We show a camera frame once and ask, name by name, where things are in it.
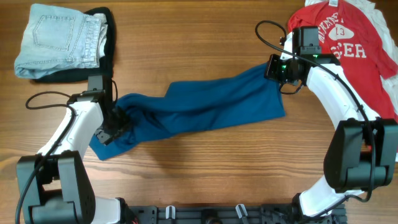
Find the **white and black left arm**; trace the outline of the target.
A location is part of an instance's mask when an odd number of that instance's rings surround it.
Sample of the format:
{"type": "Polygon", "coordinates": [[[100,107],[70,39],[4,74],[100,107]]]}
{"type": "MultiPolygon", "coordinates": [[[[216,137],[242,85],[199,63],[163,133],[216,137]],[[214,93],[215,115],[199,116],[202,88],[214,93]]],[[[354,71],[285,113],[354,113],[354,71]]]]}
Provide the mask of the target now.
{"type": "Polygon", "coordinates": [[[69,96],[66,115],[48,143],[16,165],[20,198],[16,223],[133,223],[122,198],[95,196],[83,165],[92,139],[108,145],[131,122],[116,106],[116,82],[90,76],[88,89],[69,96]]]}

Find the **blue t-shirt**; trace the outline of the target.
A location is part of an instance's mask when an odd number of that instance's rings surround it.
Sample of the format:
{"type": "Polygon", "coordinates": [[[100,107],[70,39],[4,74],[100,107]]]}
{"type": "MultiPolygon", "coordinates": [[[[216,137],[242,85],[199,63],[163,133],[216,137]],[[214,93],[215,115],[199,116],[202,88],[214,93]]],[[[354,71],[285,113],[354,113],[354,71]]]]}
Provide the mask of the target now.
{"type": "Polygon", "coordinates": [[[108,145],[92,137],[89,146],[104,161],[141,142],[282,118],[279,85],[263,77],[265,69],[261,64],[231,78],[173,82],[162,97],[124,95],[116,104],[132,126],[108,145]]]}

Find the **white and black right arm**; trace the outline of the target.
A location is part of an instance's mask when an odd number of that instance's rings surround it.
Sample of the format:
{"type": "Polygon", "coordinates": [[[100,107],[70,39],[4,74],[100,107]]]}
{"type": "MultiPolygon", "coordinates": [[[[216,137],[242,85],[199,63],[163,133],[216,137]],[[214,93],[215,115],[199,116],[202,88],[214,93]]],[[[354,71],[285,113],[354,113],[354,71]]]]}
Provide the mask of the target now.
{"type": "Polygon", "coordinates": [[[277,50],[281,54],[270,56],[265,78],[281,86],[306,86],[320,100],[335,128],[323,176],[298,196],[301,221],[328,216],[349,198],[367,202],[373,190],[392,181],[396,121],[381,118],[361,99],[337,58],[322,53],[315,26],[285,33],[277,50]]]}

